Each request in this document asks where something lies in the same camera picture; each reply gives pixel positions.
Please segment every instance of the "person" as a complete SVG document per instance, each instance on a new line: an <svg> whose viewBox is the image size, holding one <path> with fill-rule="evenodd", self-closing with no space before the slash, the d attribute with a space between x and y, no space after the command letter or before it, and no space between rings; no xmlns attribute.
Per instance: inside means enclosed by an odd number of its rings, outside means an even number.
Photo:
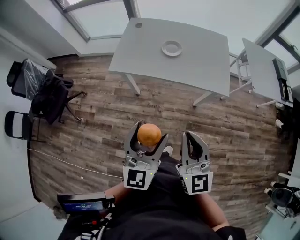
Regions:
<svg viewBox="0 0 300 240"><path fill-rule="evenodd" d="M168 146L147 191L125 188L123 182L106 190L115 208L103 240L246 240L242 228L229 226L217 203L207 194L184 192ZM58 240L81 233L69 218Z"/></svg>

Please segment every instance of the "table leg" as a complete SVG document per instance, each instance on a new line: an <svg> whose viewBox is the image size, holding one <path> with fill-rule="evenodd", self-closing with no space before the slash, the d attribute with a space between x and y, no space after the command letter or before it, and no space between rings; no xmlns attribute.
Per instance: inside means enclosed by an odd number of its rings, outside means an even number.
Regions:
<svg viewBox="0 0 300 240"><path fill-rule="evenodd" d="M238 91L238 90L240 90L240 89L242 89L242 88L248 86L248 85L251 84L251 83L252 83L252 81L249 80L249 81L246 82L244 85L241 85L239 88L236 88L235 90L232 90L229 94L232 94L232 93L234 93L234 92L236 92L236 91Z"/></svg>
<svg viewBox="0 0 300 240"><path fill-rule="evenodd" d="M239 87L241 87L243 85L243 83L242 83L242 74L240 73L240 60L239 59L236 60L236 68L238 70Z"/></svg>
<svg viewBox="0 0 300 240"><path fill-rule="evenodd" d="M273 101L270 101L270 102L267 102L267 103L256 105L256 107L262 107L262 106L270 105L270 104L276 103L276 102L277 102L276 100L273 100Z"/></svg>
<svg viewBox="0 0 300 240"><path fill-rule="evenodd" d="M286 178L286 179L294 179L294 180L300 181L300 178L298 178L296 176L287 175L287 174L284 174L284 173L281 173L281 172L278 173L278 176Z"/></svg>
<svg viewBox="0 0 300 240"><path fill-rule="evenodd" d="M197 107L198 105L200 105L201 103L209 101L209 99L213 98L215 96L215 94L213 92L209 92L207 91L206 93L204 93L201 97L199 97L198 99L196 99L193 102L193 106Z"/></svg>
<svg viewBox="0 0 300 240"><path fill-rule="evenodd" d="M269 207L268 205L266 205L265 208L266 208L268 211L270 211L271 213L277 214L278 216L282 217L283 219L285 218L285 216L284 216L280 211L278 211L276 208L274 208L274 207L271 208L271 207Z"/></svg>
<svg viewBox="0 0 300 240"><path fill-rule="evenodd" d="M133 90L133 92L135 92L136 95L140 95L141 91L140 91L139 87L136 85L135 80L133 79L131 74L124 73L121 75L126 80L126 82L130 86L130 88Z"/></svg>

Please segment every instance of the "white plate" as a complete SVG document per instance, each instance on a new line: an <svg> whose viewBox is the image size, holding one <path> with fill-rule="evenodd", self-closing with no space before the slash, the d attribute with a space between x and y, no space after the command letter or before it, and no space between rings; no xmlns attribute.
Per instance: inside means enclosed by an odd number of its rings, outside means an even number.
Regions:
<svg viewBox="0 0 300 240"><path fill-rule="evenodd" d="M182 47L181 45L176 41L166 41L161 46L161 50L163 53L169 57L176 57L181 54Z"/></svg>

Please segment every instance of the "white wall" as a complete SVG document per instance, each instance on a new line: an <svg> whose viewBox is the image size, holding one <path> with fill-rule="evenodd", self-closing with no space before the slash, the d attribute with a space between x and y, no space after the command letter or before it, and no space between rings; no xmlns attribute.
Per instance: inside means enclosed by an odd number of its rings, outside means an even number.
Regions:
<svg viewBox="0 0 300 240"><path fill-rule="evenodd" d="M11 218L37 204L33 199L27 164L27 141L8 137L4 120L8 111L28 113L30 101L12 95L6 77L13 61L27 56L0 44L0 221Z"/></svg>
<svg viewBox="0 0 300 240"><path fill-rule="evenodd" d="M42 202L27 212L0 223L3 240L56 240L66 220L57 220Z"/></svg>
<svg viewBox="0 0 300 240"><path fill-rule="evenodd" d="M38 203L31 190L27 141L10 138L4 131L10 110L28 113L31 102L14 96L6 77L14 61L28 56L0 41L0 238L3 240L54 240L65 220L56 220L53 211ZM14 117L13 133L21 133L22 117Z"/></svg>
<svg viewBox="0 0 300 240"><path fill-rule="evenodd" d="M0 25L45 58L77 54L24 0L0 1Z"/></svg>
<svg viewBox="0 0 300 240"><path fill-rule="evenodd" d="M119 38L93 40L86 43L50 0L23 1L26 1L36 13L66 39L78 51L78 55L106 55L115 52Z"/></svg>

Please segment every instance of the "white desk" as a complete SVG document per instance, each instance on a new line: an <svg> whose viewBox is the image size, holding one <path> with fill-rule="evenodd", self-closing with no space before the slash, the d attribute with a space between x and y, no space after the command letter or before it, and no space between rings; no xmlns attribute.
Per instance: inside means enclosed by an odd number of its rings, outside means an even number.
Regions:
<svg viewBox="0 0 300 240"><path fill-rule="evenodd" d="M280 102L284 105L293 107L293 103L281 99L279 82L272 61L274 58L278 57L247 39L243 38L243 43L248 58L251 77L248 77L250 80L246 84L240 86L238 89L252 84L253 92L272 99L272 101L260 104L257 107L269 105L275 102Z"/></svg>
<svg viewBox="0 0 300 240"><path fill-rule="evenodd" d="M169 57L163 53L162 45L169 40L181 45L179 56ZM131 74L184 83L209 91L194 102L195 106L214 94L229 96L229 64L226 36L180 22L131 18L112 58L109 72L122 74L138 95L140 90Z"/></svg>

